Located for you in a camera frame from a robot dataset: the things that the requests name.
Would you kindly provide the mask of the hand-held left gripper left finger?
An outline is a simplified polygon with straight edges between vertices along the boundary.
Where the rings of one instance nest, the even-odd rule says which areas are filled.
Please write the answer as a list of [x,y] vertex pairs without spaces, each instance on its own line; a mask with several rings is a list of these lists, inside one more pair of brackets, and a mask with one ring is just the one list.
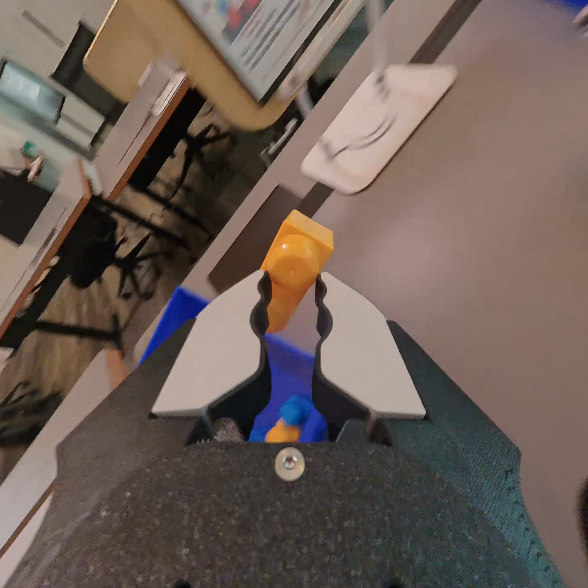
[[195,417],[208,429],[231,419],[244,434],[271,396],[264,335],[272,284],[256,270],[195,318],[154,404],[155,417]]

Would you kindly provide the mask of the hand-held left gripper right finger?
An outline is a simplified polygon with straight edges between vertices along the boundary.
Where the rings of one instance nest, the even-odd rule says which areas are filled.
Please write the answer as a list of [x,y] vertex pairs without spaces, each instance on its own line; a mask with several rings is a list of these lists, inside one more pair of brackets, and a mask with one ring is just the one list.
[[322,272],[312,400],[326,421],[373,430],[381,420],[422,420],[426,409],[386,318],[367,298]]

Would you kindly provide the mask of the blue plastic bin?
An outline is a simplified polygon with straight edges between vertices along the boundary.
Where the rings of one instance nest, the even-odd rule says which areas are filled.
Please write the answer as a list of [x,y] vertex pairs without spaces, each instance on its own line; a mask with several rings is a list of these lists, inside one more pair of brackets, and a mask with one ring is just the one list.
[[[141,355],[143,363],[158,347],[174,334],[186,321],[195,319],[209,301],[198,294],[178,286],[166,305],[151,338]],[[312,376],[314,358],[276,336],[266,337],[268,359],[272,377],[272,393],[267,406],[255,418],[249,432],[249,442],[264,442],[264,437],[277,421],[282,405],[290,396],[305,396],[312,402]],[[302,432],[303,443],[325,442],[328,439],[325,418],[313,406],[312,416]]]

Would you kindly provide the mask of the pile of colourful blocks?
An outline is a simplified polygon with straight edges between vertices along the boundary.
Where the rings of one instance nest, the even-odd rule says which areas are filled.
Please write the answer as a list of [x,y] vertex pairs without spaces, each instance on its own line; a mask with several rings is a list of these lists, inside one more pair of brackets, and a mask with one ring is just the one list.
[[277,421],[264,437],[265,443],[297,443],[312,416],[312,402],[292,395],[278,411]]

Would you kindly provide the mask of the yellow two-stud block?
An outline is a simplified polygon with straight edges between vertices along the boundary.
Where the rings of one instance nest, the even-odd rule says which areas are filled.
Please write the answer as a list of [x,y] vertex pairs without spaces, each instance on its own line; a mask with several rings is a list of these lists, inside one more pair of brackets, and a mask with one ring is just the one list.
[[333,231],[298,210],[290,212],[261,265],[272,284],[269,334],[279,333],[288,325],[333,251]]

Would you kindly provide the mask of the black office chair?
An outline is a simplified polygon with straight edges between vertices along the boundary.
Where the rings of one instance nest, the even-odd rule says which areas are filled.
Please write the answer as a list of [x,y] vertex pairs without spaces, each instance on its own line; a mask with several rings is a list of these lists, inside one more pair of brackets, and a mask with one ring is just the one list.
[[70,283],[78,290],[86,290],[93,283],[101,282],[107,268],[113,266],[120,272],[117,297],[131,297],[130,292],[124,291],[127,280],[130,280],[137,296],[149,300],[153,293],[141,289],[136,269],[144,261],[159,255],[157,252],[142,254],[151,234],[147,233],[128,254],[118,256],[128,239],[117,239],[117,226],[114,218],[105,212],[86,209],[82,213],[63,243]]
[[205,126],[197,135],[191,135],[188,132],[185,134],[183,141],[186,144],[186,148],[183,156],[182,170],[175,188],[168,196],[169,200],[173,199],[176,194],[185,187],[185,181],[189,169],[194,162],[198,163],[206,179],[215,179],[215,171],[213,171],[213,169],[206,163],[203,150],[210,145],[214,145],[224,140],[229,140],[230,143],[234,142],[230,131],[221,130],[214,123]]

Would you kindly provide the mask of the wood-edged office table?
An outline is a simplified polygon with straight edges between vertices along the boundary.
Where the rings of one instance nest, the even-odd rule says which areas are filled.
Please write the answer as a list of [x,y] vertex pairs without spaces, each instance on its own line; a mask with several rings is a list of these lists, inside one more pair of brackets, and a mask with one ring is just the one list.
[[65,168],[22,245],[10,245],[1,238],[2,336],[90,202],[92,189],[86,171],[82,159]]
[[93,161],[100,194],[108,201],[120,195],[190,89],[187,74],[163,56],[148,66],[142,81]]

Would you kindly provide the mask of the printed instruction sheet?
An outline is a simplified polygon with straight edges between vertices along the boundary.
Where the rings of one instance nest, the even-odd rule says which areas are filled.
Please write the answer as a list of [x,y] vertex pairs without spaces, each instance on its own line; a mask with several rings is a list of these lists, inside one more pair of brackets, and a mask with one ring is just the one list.
[[176,1],[259,105],[265,105],[343,1]]

